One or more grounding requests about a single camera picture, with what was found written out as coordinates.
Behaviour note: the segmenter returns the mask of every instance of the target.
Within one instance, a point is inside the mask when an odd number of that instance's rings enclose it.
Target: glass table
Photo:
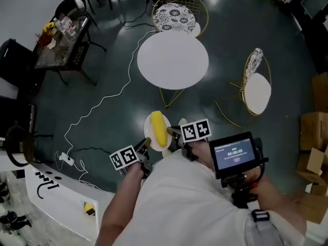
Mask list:
[[[38,59],[34,69],[46,69],[57,72],[65,85],[67,85],[67,83],[61,76],[60,71],[75,70],[79,72],[87,82],[95,86],[96,83],[94,83],[82,69],[82,63],[90,44],[101,47],[105,52],[107,50],[103,46],[91,41],[88,31],[91,25],[91,20],[89,18],[83,17],[75,20],[74,23],[76,26],[76,33],[73,36],[58,31],[53,37],[53,39],[56,40],[56,46],[53,49],[42,47],[36,51]],[[82,42],[85,34],[87,34],[88,40]]]

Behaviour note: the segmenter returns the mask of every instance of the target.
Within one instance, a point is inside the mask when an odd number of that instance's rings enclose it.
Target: dark green floor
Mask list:
[[[58,150],[67,152],[69,144],[64,134],[71,123],[76,123],[105,95],[117,94],[128,81],[128,65],[132,52],[151,27],[131,30],[122,27],[124,17],[132,20],[144,10],[145,0],[112,0],[102,6],[93,3],[99,29],[91,27],[91,38],[108,49],[91,46],[84,62],[84,70],[97,81],[97,87],[86,84],[79,74],[64,74],[66,87],[57,74],[48,72],[42,88],[34,99],[37,106],[36,130],[54,134],[53,140],[38,140],[37,149],[46,159],[54,159]],[[305,41],[293,20],[279,12],[269,0],[203,0],[210,22],[199,37],[209,54],[206,76],[187,89],[170,109],[165,109],[158,89],[140,74],[136,59],[131,66],[132,82],[119,97],[104,100],[88,118],[73,126],[68,134],[74,149],[101,147],[114,152],[134,145],[144,138],[145,118],[154,110],[161,110],[176,124],[180,118],[189,121],[208,118],[212,138],[217,139],[243,131],[261,137],[264,153],[269,157],[266,172],[284,193],[302,189],[305,185],[296,174],[299,150],[299,115],[312,111],[311,77],[315,67]],[[138,23],[150,23],[151,6]],[[240,79],[247,56],[259,47],[264,51],[272,71],[272,96],[265,112],[242,130],[226,122],[215,107],[214,100],[236,93],[227,82]],[[222,106],[238,122],[245,121],[240,102],[231,101]],[[151,161],[161,154],[150,152]],[[85,163],[89,174],[84,180],[108,191],[116,190],[120,175],[114,171],[106,153],[81,151],[73,154],[76,164]],[[63,172],[78,178],[80,172],[64,165]]]

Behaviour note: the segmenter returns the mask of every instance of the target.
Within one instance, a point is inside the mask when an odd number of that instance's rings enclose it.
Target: timer display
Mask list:
[[[255,159],[249,138],[214,148],[220,170],[227,169]]]

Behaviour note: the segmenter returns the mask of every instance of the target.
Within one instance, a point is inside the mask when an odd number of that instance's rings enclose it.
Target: black cable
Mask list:
[[[129,30],[129,29],[132,29],[134,27],[137,27],[137,26],[142,26],[142,25],[147,25],[147,26],[150,26],[150,27],[154,27],[153,25],[150,25],[148,23],[142,23],[142,24],[138,24],[138,25],[135,25],[135,26],[124,26],[125,28],[126,27],[131,27],[131,28],[126,28],[126,30]]]
[[[150,27],[154,27],[153,25],[150,25],[150,24],[148,24],[148,23],[142,23],[142,24],[138,24],[138,25],[135,25],[135,26],[126,26],[126,23],[133,23],[133,22],[135,22],[137,19],[139,19],[140,17],[142,17],[145,13],[146,13],[146,11],[147,11],[147,6],[148,6],[148,4],[149,4],[149,1],[150,0],[146,0],[146,7],[145,7],[145,10],[144,10],[144,12],[140,15],[140,16],[138,16],[135,20],[133,20],[133,21],[126,21],[126,22],[124,22],[123,23],[123,26],[124,26],[124,28],[127,30],[127,27],[130,27],[130,28],[128,28],[128,29],[131,29],[131,28],[134,28],[134,27],[137,27],[137,26],[142,26],[142,25],[148,25],[148,26],[150,26]]]
[[[89,148],[82,148],[82,149],[79,149],[79,150],[72,150],[70,153],[69,153],[69,157],[72,155],[73,152],[78,152],[78,151],[81,151],[81,150],[102,150],[104,151],[105,153],[111,155],[112,153],[110,153],[109,151],[107,150],[104,150],[102,148],[94,148],[94,147],[89,147]]]

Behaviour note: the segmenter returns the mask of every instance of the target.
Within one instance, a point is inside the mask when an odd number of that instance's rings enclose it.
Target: cardboard box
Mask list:
[[[312,78],[313,101],[316,111],[328,112],[328,73]]]
[[[328,147],[325,153],[312,148],[311,154],[300,154],[296,173],[310,182],[328,184]]]
[[[328,208],[328,197],[307,192],[295,192],[286,197],[299,206],[306,220],[321,224]]]
[[[327,193],[328,185],[324,184],[316,184],[313,183],[311,187],[311,194],[319,195],[319,196],[325,196]]]
[[[301,115],[300,149],[323,149],[328,144],[328,113],[313,112]]]

